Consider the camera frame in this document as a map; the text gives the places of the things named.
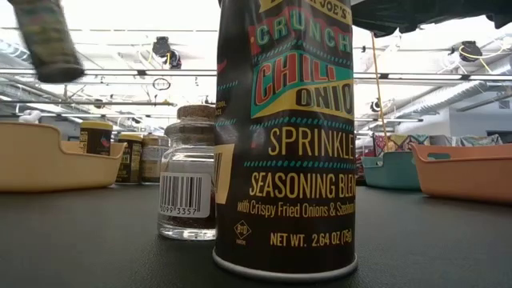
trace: glass spice jar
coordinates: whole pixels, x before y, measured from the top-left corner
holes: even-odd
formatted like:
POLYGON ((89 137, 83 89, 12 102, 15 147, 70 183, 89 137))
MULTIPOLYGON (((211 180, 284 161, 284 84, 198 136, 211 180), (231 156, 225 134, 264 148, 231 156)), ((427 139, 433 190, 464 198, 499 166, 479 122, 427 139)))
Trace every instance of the glass spice jar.
POLYGON ((160 173, 158 232, 183 240, 215 239, 215 108, 188 105, 166 128, 170 149, 160 173))

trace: barcode label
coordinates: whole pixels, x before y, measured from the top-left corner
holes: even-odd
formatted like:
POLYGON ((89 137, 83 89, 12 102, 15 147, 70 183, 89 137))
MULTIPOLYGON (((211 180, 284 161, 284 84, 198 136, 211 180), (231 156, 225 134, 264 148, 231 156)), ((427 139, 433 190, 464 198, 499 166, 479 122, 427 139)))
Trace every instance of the barcode label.
POLYGON ((209 174, 160 173, 160 214, 206 218, 210 215, 209 174))
POLYGON ((218 188, 218 177, 221 175, 221 164, 222 164, 222 153, 215 153, 215 170, 214 170, 214 177, 215 177, 215 191, 217 191, 218 188))

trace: plastic basket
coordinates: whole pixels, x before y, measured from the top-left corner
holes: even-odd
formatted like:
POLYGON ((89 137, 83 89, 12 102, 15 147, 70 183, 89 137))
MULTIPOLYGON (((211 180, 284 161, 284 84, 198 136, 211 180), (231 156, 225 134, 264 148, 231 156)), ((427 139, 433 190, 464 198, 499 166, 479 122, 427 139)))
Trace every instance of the plastic basket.
POLYGON ((380 157, 363 157, 368 186, 399 189, 420 190, 418 173, 410 151, 385 152, 380 157))
POLYGON ((78 142, 60 141, 60 131, 43 124, 0 122, 0 192, 46 192, 112 185, 125 143, 110 154, 82 154, 78 142))
POLYGON ((512 187, 508 183, 512 171, 512 145, 413 145, 413 152, 423 193, 435 197, 512 203, 512 187))

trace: orange plastic tray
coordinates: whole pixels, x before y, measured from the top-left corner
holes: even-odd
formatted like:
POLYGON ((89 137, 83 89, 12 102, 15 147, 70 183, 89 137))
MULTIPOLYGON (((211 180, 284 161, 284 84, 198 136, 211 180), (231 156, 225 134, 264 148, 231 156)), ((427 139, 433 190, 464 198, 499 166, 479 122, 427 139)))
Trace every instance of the orange plastic tray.
POLYGON ((476 147, 412 145, 423 193, 512 203, 512 144, 476 147))
POLYGON ((83 154, 78 142, 61 141, 43 124, 0 122, 0 192, 47 192, 114 184, 125 143, 110 157, 83 154))

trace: teal plastic tray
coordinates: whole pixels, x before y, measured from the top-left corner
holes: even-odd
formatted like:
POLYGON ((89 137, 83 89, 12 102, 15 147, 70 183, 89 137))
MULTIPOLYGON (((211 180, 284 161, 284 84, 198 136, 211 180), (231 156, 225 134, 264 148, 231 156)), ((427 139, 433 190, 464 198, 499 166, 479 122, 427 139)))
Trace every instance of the teal plastic tray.
POLYGON ((380 157, 363 157, 368 186, 400 189, 421 190, 418 172, 410 151, 385 152, 380 157))

